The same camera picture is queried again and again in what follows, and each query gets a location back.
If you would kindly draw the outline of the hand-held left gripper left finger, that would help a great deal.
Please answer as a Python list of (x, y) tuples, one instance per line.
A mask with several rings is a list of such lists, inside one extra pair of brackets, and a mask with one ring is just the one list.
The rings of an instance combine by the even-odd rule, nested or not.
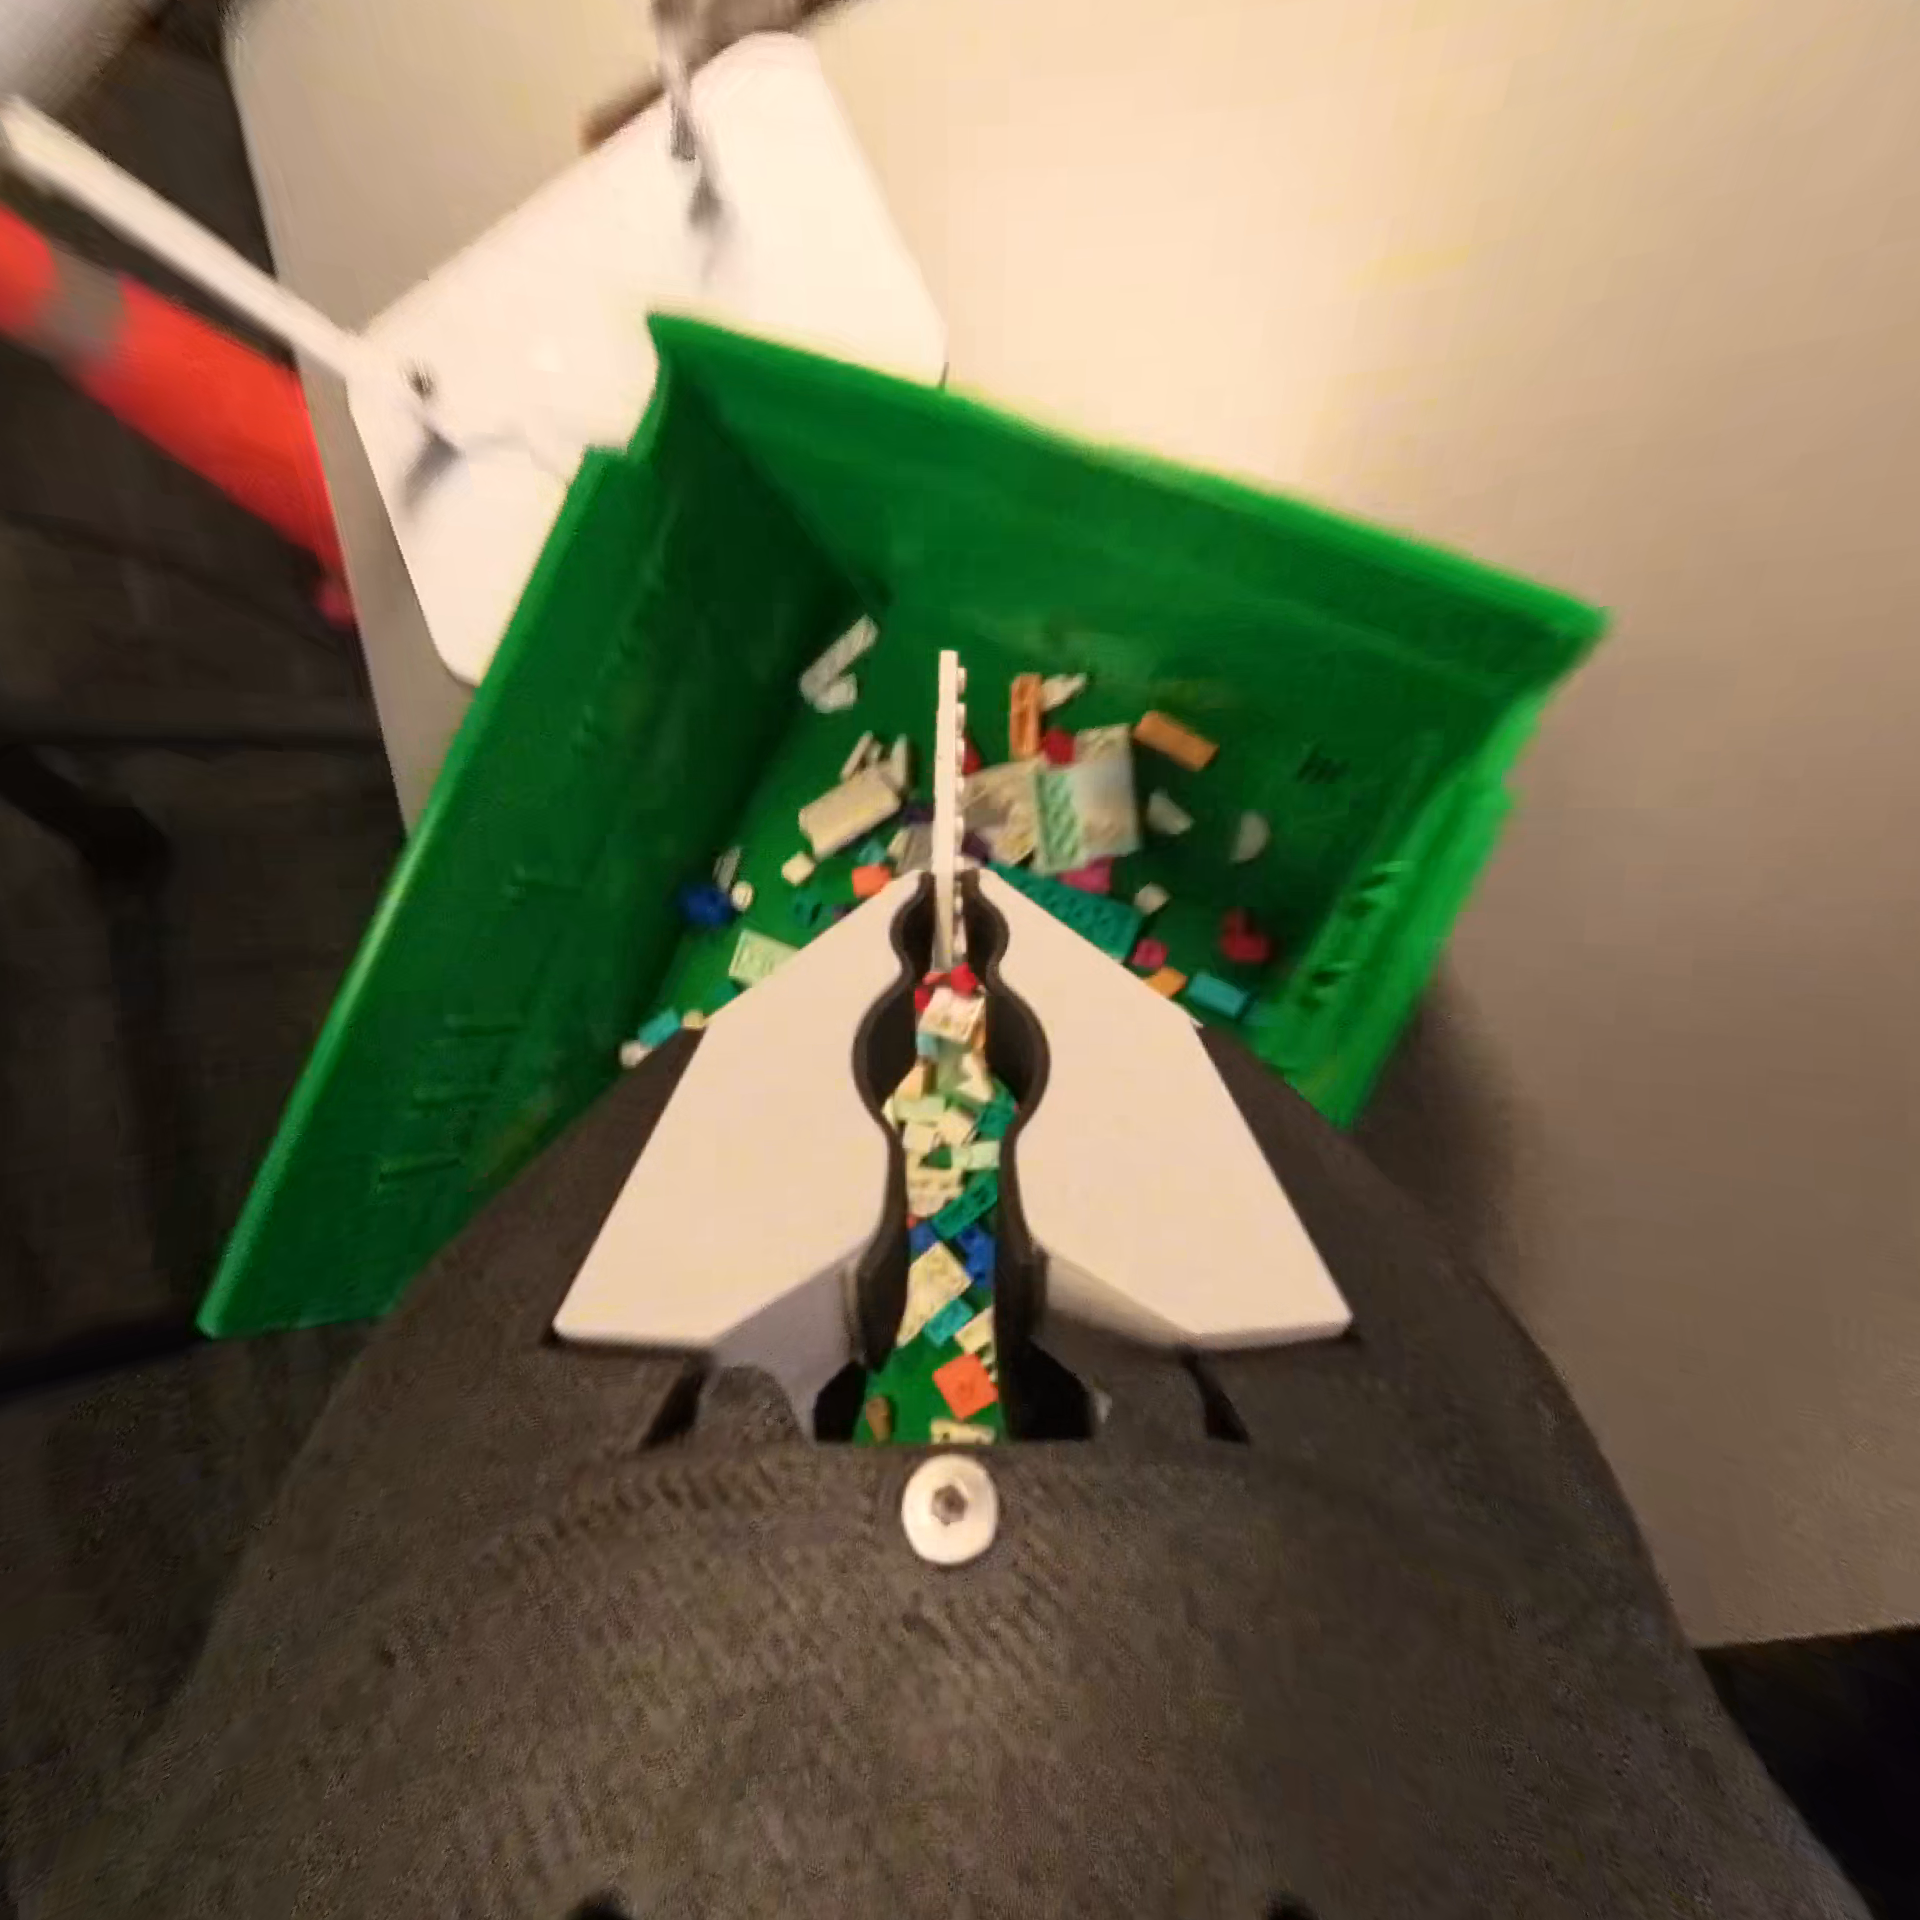
[(559, 1341), (837, 1373), (897, 1136), (858, 1032), (905, 981), (907, 875), (713, 1016), (554, 1321)]

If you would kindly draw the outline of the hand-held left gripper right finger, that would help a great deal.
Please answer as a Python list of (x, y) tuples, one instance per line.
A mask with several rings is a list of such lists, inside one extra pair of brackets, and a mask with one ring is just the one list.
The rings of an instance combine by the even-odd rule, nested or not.
[(1046, 1047), (1014, 1146), (1046, 1313), (1190, 1354), (1347, 1335), (1353, 1313), (1201, 1027), (1006, 881), (976, 892)]

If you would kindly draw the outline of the green plastic bin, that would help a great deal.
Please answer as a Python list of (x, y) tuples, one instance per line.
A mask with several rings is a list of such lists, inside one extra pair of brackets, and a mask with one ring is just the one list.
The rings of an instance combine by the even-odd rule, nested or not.
[(790, 903), (801, 809), (859, 732), (931, 752), (1014, 677), (1083, 675), (1070, 729), (1165, 714), (1190, 833), (1117, 869), (1171, 893), (1171, 961), (1327, 1120), (1367, 1108), (1610, 613), (1213, 472), (986, 401), (657, 317), (657, 393), (567, 489), (197, 1313), (207, 1337), (377, 1320), (605, 1096), (666, 1009), (721, 1010), (731, 939), (681, 897), (739, 849)]

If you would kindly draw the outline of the pile of lego pieces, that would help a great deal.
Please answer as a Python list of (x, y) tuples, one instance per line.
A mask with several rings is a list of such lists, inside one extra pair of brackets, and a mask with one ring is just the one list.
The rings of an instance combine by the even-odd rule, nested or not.
[[(651, 1010), (642, 1032), (625, 1045), (625, 1065), (659, 1055), (681, 1032), (690, 1034), (694, 1047), (711, 1017), (880, 897), (891, 881), (929, 877), (926, 903), (907, 912), (905, 933), (897, 935), (905, 981), (880, 996), (880, 1009), (856, 1035), (858, 1082), (882, 1096), (880, 1117), (897, 1136), (885, 1189), (901, 1204), (898, 1224), (885, 1224), (856, 1265), (862, 1341), (853, 1362), (837, 1373), (769, 1373), (801, 1415), (810, 1415), (846, 1370), (880, 1373), (905, 1354), (943, 1403), (943, 1415), (929, 1427), (935, 1444), (943, 1444), (947, 1427), (978, 1429), (984, 1408), (1002, 1408), (1008, 1434), (1067, 1434), (1066, 1412), (1053, 1410), (1047, 1400), (1041, 1337), (1082, 1327), (1046, 1313), (1046, 1259), (1025, 1226), (1014, 1173), (1022, 1096), (1042, 1085), (1046, 1047), (1038, 1020), (1002, 981), (1006, 935), (976, 890), (978, 875), (993, 874), (1042, 907), (1017, 888), (1017, 877), (1054, 881), (1135, 853), (1133, 756), (1127, 732), (1105, 727), (1082, 735), (1066, 762), (1034, 741), (1029, 754), (967, 775), (967, 955), (952, 973), (929, 970), (933, 901), (926, 843), (915, 872), (882, 860), (880, 885), (843, 919), (826, 919), (807, 945), (787, 945), (743, 923), (728, 961), (731, 996), (710, 1013), (701, 1013), (690, 996), (675, 999)], [(1112, 959), (1122, 965), (1135, 945), (1136, 935), (1126, 931), (1120, 953)], [(1247, 1439), (1226, 1389), (1201, 1367), (1210, 1354), (1149, 1349), (1097, 1328), (1082, 1331), (1117, 1337), (1129, 1351), (1179, 1360), (1198, 1380), (1207, 1427), (1233, 1440)]]

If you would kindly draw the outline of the white lego plate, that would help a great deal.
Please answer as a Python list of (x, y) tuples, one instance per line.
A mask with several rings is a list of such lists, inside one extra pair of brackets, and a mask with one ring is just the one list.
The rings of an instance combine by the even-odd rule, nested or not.
[(943, 650), (935, 684), (935, 727), (931, 759), (931, 839), (929, 877), (933, 929), (929, 970), (952, 973), (967, 955), (966, 931), (966, 762), (967, 762), (967, 671), (961, 655)]

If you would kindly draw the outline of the orange red object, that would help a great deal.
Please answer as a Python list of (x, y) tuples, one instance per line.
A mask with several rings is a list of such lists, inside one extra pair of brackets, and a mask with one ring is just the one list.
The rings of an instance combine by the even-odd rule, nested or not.
[(303, 377), (146, 283), (3, 212), (5, 339), (320, 568), (318, 604), (354, 625)]

